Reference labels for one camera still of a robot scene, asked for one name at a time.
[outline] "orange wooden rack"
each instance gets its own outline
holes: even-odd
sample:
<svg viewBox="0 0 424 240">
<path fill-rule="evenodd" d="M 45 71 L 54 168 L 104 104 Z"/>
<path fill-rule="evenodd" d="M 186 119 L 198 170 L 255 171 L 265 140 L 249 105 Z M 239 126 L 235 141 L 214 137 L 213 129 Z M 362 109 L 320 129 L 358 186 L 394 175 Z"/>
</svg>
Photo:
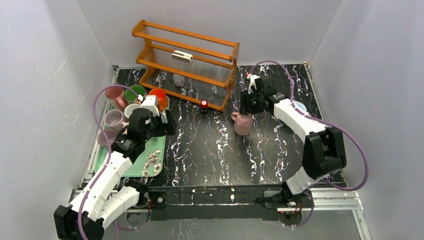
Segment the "orange wooden rack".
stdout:
<svg viewBox="0 0 424 240">
<path fill-rule="evenodd" d="M 156 69 L 182 75 L 192 80 L 202 81 L 226 89 L 222 105 L 208 104 L 208 107 L 224 111 L 236 80 L 239 43 L 193 33 L 169 26 L 141 20 L 133 29 L 132 35 L 144 39 L 144 48 L 136 62 L 147 66 L 140 79 L 143 87 L 154 89 L 148 79 Z M 171 57 L 175 51 L 193 55 L 193 60 L 182 62 Z M 166 94 L 196 104 L 201 100 L 182 95 L 169 89 Z"/>
</svg>

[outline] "white wall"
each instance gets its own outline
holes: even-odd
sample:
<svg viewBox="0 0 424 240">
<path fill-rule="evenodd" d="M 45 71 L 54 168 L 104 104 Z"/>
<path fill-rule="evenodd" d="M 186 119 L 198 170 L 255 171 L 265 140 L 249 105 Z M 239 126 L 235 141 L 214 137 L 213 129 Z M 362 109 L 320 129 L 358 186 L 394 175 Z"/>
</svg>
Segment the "white wall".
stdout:
<svg viewBox="0 0 424 240">
<path fill-rule="evenodd" d="M 113 65 L 140 67 L 141 20 L 240 42 L 239 65 L 310 61 L 341 0 L 77 0 Z"/>
<path fill-rule="evenodd" d="M 75 0 L 0 1 L 0 66 L 0 239 L 57 239 L 112 66 Z"/>
<path fill-rule="evenodd" d="M 370 161 L 359 191 L 375 240 L 422 239 L 424 1 L 343 0 L 311 62 L 329 121 L 358 138 Z M 362 179 L 350 145 L 344 175 Z"/>
</svg>

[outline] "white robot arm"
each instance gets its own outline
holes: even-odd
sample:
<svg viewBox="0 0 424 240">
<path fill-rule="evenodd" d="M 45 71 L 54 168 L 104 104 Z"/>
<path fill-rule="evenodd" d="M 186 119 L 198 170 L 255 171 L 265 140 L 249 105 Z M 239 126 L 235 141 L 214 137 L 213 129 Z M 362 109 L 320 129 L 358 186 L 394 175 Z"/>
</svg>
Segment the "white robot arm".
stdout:
<svg viewBox="0 0 424 240">
<path fill-rule="evenodd" d="M 161 113 L 156 105 L 156 96 L 146 97 L 141 108 L 132 112 L 129 124 L 118 133 L 111 145 L 109 164 L 104 163 L 101 168 L 105 169 L 101 175 L 101 171 L 98 171 L 88 183 L 87 186 L 92 188 L 85 188 L 67 206 L 60 205 L 56 209 L 54 221 L 60 239 L 81 239 L 77 217 L 87 190 L 89 193 L 82 208 L 82 225 L 90 240 L 101 240 L 105 229 L 128 208 L 147 204 L 144 194 L 148 188 L 135 180 L 128 181 L 116 195 L 110 199 L 108 197 L 119 179 L 145 150 L 147 141 L 152 137 L 175 135 L 177 123 L 171 111 Z"/>
<path fill-rule="evenodd" d="M 273 197 L 259 197 L 258 202 L 283 205 L 296 202 L 304 197 L 306 189 L 346 166 L 345 146 L 340 130 L 308 119 L 296 111 L 291 100 L 277 92 L 271 76 L 248 75 L 246 80 L 249 87 L 240 94 L 240 114 L 270 112 L 290 127 L 304 143 L 302 167 L 283 182 L 281 193 Z"/>
</svg>

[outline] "small bottle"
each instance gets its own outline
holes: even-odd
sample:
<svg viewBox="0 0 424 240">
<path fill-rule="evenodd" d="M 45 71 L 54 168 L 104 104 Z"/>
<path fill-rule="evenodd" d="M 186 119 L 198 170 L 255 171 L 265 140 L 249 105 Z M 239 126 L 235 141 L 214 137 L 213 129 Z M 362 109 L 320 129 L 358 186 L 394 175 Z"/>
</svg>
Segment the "small bottle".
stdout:
<svg viewBox="0 0 424 240">
<path fill-rule="evenodd" d="M 201 114 L 207 114 L 208 113 L 208 102 L 203 100 L 200 102 L 200 112 Z"/>
<path fill-rule="evenodd" d="M 177 87 L 182 87 L 186 83 L 184 76 L 181 76 L 181 75 L 178 75 L 178 74 L 175 74 L 175 73 L 172 76 L 172 79 L 173 79 L 173 83 Z"/>
</svg>

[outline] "pink mug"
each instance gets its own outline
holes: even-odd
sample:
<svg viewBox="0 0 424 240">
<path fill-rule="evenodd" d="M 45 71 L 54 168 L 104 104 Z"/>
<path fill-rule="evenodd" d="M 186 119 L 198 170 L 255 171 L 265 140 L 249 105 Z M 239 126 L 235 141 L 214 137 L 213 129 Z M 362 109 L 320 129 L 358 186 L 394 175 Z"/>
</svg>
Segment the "pink mug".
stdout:
<svg viewBox="0 0 424 240">
<path fill-rule="evenodd" d="M 231 113 L 231 119 L 234 121 L 234 132 L 241 136 L 246 136 L 251 132 L 253 125 L 252 114 L 241 115 L 239 112 Z"/>
<path fill-rule="evenodd" d="M 125 99 L 125 92 L 120 86 L 108 88 L 105 95 L 115 109 L 123 111 L 128 106 Z"/>
</svg>

